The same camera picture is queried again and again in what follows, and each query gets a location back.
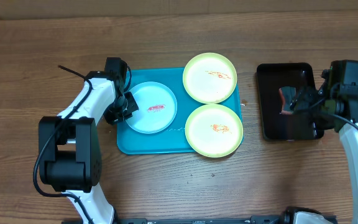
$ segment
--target blue tray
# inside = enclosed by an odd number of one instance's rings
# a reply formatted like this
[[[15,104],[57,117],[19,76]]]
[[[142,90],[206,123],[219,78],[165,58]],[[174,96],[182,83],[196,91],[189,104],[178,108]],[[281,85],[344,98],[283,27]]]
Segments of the blue tray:
[[[178,111],[172,124],[163,131],[155,134],[142,134],[134,131],[124,121],[117,124],[117,145],[126,154],[159,154],[176,152],[194,152],[187,143],[185,124],[187,117],[202,103],[190,97],[183,86],[182,75],[185,68],[156,68],[133,70],[131,89],[143,82],[159,82],[169,87],[178,102]],[[232,109],[242,121],[239,88],[220,103]]]

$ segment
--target wooden surface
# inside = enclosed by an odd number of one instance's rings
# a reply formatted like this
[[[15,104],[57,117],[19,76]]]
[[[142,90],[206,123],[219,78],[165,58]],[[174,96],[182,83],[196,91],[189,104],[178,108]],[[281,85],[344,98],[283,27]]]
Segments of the wooden surface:
[[[0,19],[356,9],[358,0],[0,0]]]
[[[351,186],[338,134],[264,141],[254,73],[260,63],[308,62],[319,86],[331,61],[358,60],[358,11],[0,21],[0,223],[78,217],[66,198],[44,198],[32,185],[40,118],[65,109],[83,86],[57,65],[87,74],[102,70],[106,57],[121,57],[132,69],[184,67],[203,52],[236,67],[244,142],[224,159],[127,156],[116,146],[116,128],[102,120],[101,185],[120,216],[248,217],[295,205],[349,223]]]

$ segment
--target wooden table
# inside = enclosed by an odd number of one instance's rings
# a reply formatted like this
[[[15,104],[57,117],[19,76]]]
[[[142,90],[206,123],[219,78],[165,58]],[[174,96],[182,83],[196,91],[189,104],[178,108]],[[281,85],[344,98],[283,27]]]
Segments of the wooden table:
[[[120,216],[248,217],[295,205],[349,223],[351,185],[338,134],[264,141],[254,73],[260,63],[308,62],[319,86],[331,61],[358,60],[358,11],[0,21],[0,223],[78,217],[66,198],[42,197],[32,185],[40,118],[65,109],[83,86],[57,65],[87,74],[102,70],[106,57],[121,57],[132,69],[184,67],[202,52],[223,54],[237,69],[244,142],[225,159],[127,156],[116,128],[102,121],[101,185]]]

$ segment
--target round plate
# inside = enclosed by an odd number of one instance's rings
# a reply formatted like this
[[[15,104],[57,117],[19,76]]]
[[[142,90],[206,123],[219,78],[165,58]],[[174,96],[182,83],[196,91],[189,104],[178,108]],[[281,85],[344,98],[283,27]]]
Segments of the round plate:
[[[168,127],[177,114],[178,103],[175,95],[165,85],[145,82],[130,90],[139,107],[127,119],[127,124],[144,134],[157,133]]]
[[[190,146],[207,157],[223,157],[234,152],[242,141],[242,123],[229,108],[210,104],[195,109],[186,121]]]
[[[200,103],[220,103],[227,99],[237,85],[234,65],[216,53],[193,57],[183,72],[187,93]]]

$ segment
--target cream-colored plate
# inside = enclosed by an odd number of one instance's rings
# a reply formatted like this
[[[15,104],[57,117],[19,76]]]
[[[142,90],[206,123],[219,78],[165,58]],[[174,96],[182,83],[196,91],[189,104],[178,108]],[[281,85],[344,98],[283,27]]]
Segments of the cream-colored plate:
[[[242,141],[240,118],[229,108],[210,104],[195,109],[186,121],[190,146],[207,157],[223,157],[234,152]]]
[[[200,103],[220,103],[236,88],[236,69],[222,55],[203,53],[187,63],[183,85],[187,93]]]

